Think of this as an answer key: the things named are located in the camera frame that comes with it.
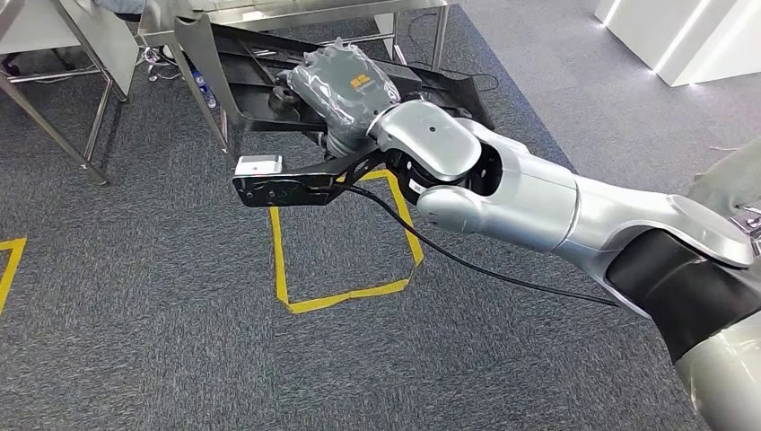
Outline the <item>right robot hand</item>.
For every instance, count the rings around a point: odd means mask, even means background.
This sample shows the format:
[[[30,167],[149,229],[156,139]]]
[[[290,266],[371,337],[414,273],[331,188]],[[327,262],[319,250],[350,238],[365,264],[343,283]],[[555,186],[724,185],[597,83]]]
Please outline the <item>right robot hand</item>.
[[[368,134],[375,119],[401,102],[389,76],[359,47],[340,38],[305,52],[297,66],[279,76],[324,120],[324,147],[334,157],[371,145]]]

